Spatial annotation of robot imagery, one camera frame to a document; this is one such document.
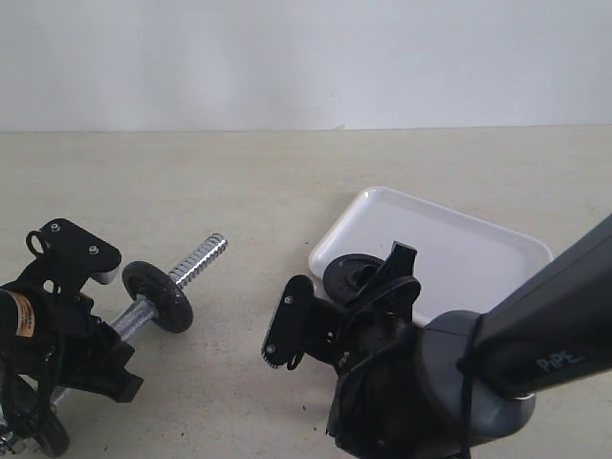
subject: orange label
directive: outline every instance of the orange label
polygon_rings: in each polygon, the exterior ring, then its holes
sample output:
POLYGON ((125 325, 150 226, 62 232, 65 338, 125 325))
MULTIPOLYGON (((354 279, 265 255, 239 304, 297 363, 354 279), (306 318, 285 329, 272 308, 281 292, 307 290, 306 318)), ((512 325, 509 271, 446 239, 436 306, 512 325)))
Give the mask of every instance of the orange label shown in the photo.
POLYGON ((15 334, 18 337, 31 338, 34 334, 34 327, 36 325, 36 317, 34 315, 34 308, 30 301, 21 294, 15 292, 9 292, 12 299, 17 305, 17 331, 15 334))

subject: white table surface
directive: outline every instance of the white table surface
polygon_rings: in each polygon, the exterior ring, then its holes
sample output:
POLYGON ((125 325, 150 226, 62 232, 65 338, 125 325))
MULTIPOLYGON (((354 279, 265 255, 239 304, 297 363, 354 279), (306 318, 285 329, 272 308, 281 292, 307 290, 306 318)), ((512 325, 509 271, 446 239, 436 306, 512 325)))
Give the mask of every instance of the white table surface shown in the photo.
MULTIPOLYGON (((132 404, 59 409, 72 458, 343 458, 324 434, 333 371, 272 370, 260 346, 289 277, 357 192, 385 185, 544 241, 559 254, 612 209, 612 127, 379 132, 0 135, 0 279, 29 230, 63 216, 169 269, 213 231, 227 252, 187 288, 193 327, 132 340, 132 404)), ((88 284, 107 319, 128 296, 88 284)), ((612 374, 539 396, 480 459, 612 456, 612 374)))

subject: white plastic tray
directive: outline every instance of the white plastic tray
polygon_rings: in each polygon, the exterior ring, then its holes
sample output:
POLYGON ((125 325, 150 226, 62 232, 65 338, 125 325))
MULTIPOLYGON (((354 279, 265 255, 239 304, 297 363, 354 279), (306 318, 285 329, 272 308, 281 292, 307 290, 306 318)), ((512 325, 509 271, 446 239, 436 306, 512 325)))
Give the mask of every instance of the white plastic tray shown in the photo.
POLYGON ((486 313, 553 260, 533 237, 375 186, 360 193, 319 241, 309 267, 321 279, 338 256, 385 259, 393 241, 418 253, 414 275, 422 291, 414 320, 420 325, 450 310, 486 313))

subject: bolt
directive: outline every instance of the bolt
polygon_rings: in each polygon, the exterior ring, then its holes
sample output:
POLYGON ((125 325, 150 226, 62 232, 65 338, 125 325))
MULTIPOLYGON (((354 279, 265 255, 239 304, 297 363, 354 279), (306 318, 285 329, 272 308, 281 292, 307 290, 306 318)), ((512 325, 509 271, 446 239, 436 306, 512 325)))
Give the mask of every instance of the bolt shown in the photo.
MULTIPOLYGON (((181 290, 214 261, 228 246, 228 240, 219 233, 214 233, 206 239, 197 249, 181 261, 168 275, 181 290)), ((146 297, 139 297, 128 308, 111 322, 111 327, 123 341, 128 341, 144 324, 158 315, 155 304, 146 297)), ((52 406, 60 404, 72 389, 57 387, 52 396, 52 406)))

